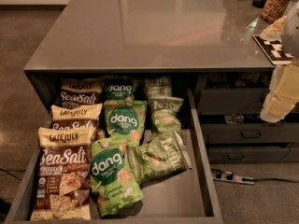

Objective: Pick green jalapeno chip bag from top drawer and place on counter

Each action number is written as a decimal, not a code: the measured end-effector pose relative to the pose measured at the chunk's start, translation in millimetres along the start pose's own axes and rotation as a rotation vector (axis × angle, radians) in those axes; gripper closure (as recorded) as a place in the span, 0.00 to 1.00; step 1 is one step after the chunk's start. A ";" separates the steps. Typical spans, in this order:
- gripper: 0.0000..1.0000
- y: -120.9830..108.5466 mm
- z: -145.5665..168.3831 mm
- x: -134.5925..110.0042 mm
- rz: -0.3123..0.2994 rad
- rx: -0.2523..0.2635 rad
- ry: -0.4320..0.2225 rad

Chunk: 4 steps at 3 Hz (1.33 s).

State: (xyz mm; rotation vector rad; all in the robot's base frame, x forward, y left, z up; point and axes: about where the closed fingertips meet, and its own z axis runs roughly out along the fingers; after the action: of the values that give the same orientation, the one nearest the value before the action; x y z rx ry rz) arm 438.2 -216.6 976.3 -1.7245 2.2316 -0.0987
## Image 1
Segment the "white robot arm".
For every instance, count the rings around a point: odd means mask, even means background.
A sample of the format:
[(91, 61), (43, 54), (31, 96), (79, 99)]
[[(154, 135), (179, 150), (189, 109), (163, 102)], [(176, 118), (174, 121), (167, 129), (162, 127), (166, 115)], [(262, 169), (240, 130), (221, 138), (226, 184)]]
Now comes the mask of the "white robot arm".
[(282, 26), (282, 48), (293, 56), (286, 66), (277, 66), (272, 73), (269, 93), (263, 102), (260, 118), (277, 123), (299, 103), (299, 2), (289, 11)]

